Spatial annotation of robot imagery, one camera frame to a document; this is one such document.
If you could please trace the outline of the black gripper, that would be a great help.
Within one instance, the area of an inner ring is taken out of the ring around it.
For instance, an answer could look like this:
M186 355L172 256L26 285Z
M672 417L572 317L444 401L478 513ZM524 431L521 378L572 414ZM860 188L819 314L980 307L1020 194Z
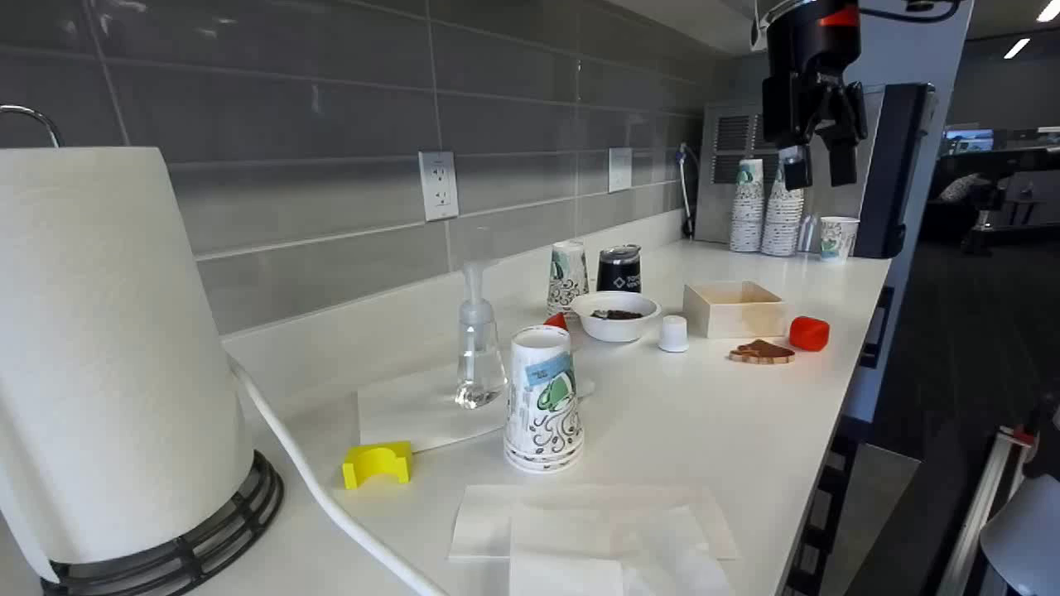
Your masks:
M765 16L768 77L763 81L765 139L788 188L811 185L811 136L827 150L836 185L856 185L866 139L866 91L843 79L860 57L858 0L774 0Z

